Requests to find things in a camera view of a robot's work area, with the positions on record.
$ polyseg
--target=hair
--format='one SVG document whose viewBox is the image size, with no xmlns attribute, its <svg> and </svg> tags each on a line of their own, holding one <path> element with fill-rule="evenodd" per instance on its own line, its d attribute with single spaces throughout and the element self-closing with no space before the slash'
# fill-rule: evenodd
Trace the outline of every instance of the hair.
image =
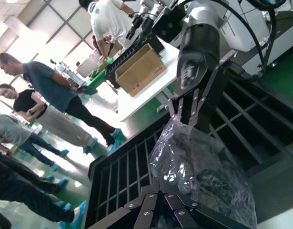
<svg viewBox="0 0 293 229">
<path fill-rule="evenodd" d="M 93 0 L 79 0 L 80 6 L 85 9 L 88 9 L 89 4 L 92 2 L 93 2 Z"/>
<path fill-rule="evenodd" d="M 12 89 L 12 90 L 15 91 L 15 88 L 14 87 L 12 87 L 11 85 L 6 84 L 6 83 L 0 84 L 0 89 L 1 88 L 8 88 L 8 89 Z"/>
<path fill-rule="evenodd" d="M 21 63 L 15 57 L 6 52 L 0 53 L 0 62 L 3 64 L 8 64 L 8 61 L 13 61 L 14 63 Z"/>
</svg>

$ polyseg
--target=plastic bag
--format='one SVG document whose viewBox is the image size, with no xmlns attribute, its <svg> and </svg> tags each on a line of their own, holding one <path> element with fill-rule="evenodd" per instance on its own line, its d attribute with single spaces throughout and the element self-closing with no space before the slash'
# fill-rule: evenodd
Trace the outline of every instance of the plastic bag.
<svg viewBox="0 0 293 229">
<path fill-rule="evenodd" d="M 247 179 L 224 144 L 175 115 L 149 157 L 152 174 L 191 199 L 252 229 L 257 226 Z"/>
</svg>

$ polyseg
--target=white table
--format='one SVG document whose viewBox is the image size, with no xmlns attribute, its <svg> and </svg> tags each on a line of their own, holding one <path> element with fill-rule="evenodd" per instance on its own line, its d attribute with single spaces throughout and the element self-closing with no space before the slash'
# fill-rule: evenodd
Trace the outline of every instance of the white table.
<svg viewBox="0 0 293 229">
<path fill-rule="evenodd" d="M 127 94 L 122 88 L 118 89 L 118 117 L 124 122 L 148 101 L 156 97 L 164 108 L 169 98 L 173 98 L 173 93 L 167 86 L 176 79 L 177 58 L 179 50 L 170 44 L 160 40 L 165 49 L 159 54 L 166 70 L 150 82 L 134 97 Z"/>
</svg>

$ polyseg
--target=person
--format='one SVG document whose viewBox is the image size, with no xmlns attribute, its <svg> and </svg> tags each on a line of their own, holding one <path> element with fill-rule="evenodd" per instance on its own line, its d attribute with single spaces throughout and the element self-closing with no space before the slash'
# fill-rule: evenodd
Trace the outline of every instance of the person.
<svg viewBox="0 0 293 229">
<path fill-rule="evenodd" d="M 31 61 L 23 64 L 5 52 L 0 54 L 0 68 L 6 74 L 13 76 L 23 74 L 23 78 L 59 111 L 66 112 L 82 120 L 88 126 L 94 127 L 106 140 L 109 153 L 120 146 L 121 142 L 115 138 L 121 130 L 93 116 L 82 104 L 68 81 L 58 72 L 40 62 Z"/>
<path fill-rule="evenodd" d="M 112 49 L 113 49 L 113 47 L 114 47 L 114 42 L 115 42 L 115 40 L 112 38 L 111 35 L 106 35 L 103 39 L 104 39 L 104 41 L 105 41 L 106 44 L 109 44 L 109 51 L 108 51 L 108 53 L 107 53 L 107 56 L 109 56 L 109 54 L 111 53 L 111 51 L 112 51 Z M 94 36 L 94 35 L 92 36 L 92 40 L 93 40 L 93 41 L 92 41 L 93 46 L 94 46 L 94 47 L 97 49 L 97 51 L 99 52 L 100 59 L 103 58 L 103 57 L 102 57 L 102 53 L 101 53 L 101 51 L 100 51 L 100 49 L 99 49 L 99 47 L 98 47 L 97 40 L 95 39 L 95 36 Z"/>
<path fill-rule="evenodd" d="M 121 0 L 79 0 L 80 6 L 91 15 L 91 26 L 97 45 L 105 60 L 108 54 L 103 39 L 104 34 L 110 34 L 124 49 L 128 49 L 138 38 L 141 30 L 137 29 L 131 40 L 126 34 L 131 29 L 132 18 L 135 12 Z"/>
<path fill-rule="evenodd" d="M 0 213 L 0 229 L 11 229 L 11 222 Z"/>
<path fill-rule="evenodd" d="M 13 108 L 28 122 L 37 120 L 45 129 L 75 146 L 83 147 L 87 154 L 95 148 L 98 139 L 92 138 L 83 128 L 52 106 L 47 106 L 34 90 L 18 93 L 8 84 L 0 85 L 0 95 L 15 99 Z"/>
<path fill-rule="evenodd" d="M 0 143 L 12 143 L 18 146 L 42 163 L 50 166 L 53 171 L 57 170 L 57 164 L 38 151 L 33 144 L 43 147 L 60 157 L 65 157 L 69 152 L 67 149 L 60 151 L 54 148 L 41 137 L 24 129 L 16 120 L 5 114 L 0 114 Z"/>
<path fill-rule="evenodd" d="M 27 166 L 22 164 L 20 161 L 11 156 L 11 152 L 8 148 L 0 144 L 0 151 L 5 152 L 6 155 L 0 152 L 0 162 L 11 168 L 13 171 L 18 173 L 20 176 L 31 182 L 33 185 L 38 187 L 40 190 L 52 194 L 59 193 L 68 183 L 68 179 L 63 178 L 58 183 L 51 183 L 54 179 L 53 176 L 47 176 L 45 178 L 39 177 Z"/>
<path fill-rule="evenodd" d="M 49 196 L 40 192 L 2 162 L 0 162 L 0 200 L 23 203 L 36 214 L 50 221 L 59 222 L 62 229 L 66 229 L 66 223 L 78 229 L 86 207 L 86 201 L 74 210 L 69 203 L 64 208 L 56 205 Z"/>
</svg>

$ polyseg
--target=floor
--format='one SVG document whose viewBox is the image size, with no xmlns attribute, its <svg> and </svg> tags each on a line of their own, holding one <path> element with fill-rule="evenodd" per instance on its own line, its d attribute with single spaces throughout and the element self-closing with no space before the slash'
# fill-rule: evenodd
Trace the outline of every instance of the floor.
<svg viewBox="0 0 293 229">
<path fill-rule="evenodd" d="M 269 84 L 275 89 L 280 90 L 293 99 L 293 53 L 285 58 L 282 62 L 278 63 L 278 68 L 270 71 L 262 78 L 262 81 Z M 130 138 L 135 133 L 146 128 L 150 123 L 154 122 L 157 118 L 165 114 L 156 112 L 156 107 L 160 104 L 155 99 L 147 103 L 142 109 L 135 113 L 127 121 L 120 123 L 117 114 L 113 109 L 117 106 L 117 97 L 112 89 L 103 83 L 98 87 L 98 94 L 90 96 L 83 96 L 82 100 L 92 113 L 105 120 L 112 126 L 120 127 L 123 131 L 123 140 Z M 23 154 L 22 152 L 15 153 L 15 156 L 33 169 L 40 176 L 53 175 L 56 181 L 62 177 L 68 178 L 70 181 L 67 188 L 57 195 L 57 200 L 70 202 L 74 207 L 79 205 L 87 197 L 89 191 L 89 180 L 87 178 L 87 171 L 90 162 L 97 156 L 105 153 L 104 139 L 93 128 L 86 126 L 78 120 L 74 120 L 84 129 L 99 139 L 102 146 L 97 147 L 97 150 L 88 155 L 83 155 L 82 149 L 72 146 L 69 143 L 62 141 L 50 133 L 44 133 L 43 138 L 52 143 L 58 149 L 68 149 L 70 153 L 68 158 L 61 159 L 50 152 L 43 151 L 52 160 L 55 160 L 60 166 L 57 172 L 52 172 L 47 166 L 39 162 L 37 159 Z M 50 222 L 33 212 L 31 212 L 25 205 L 19 203 L 8 203 L 0 201 L 0 212 L 3 213 L 13 224 L 13 229 L 58 229 L 57 223 Z"/>
</svg>

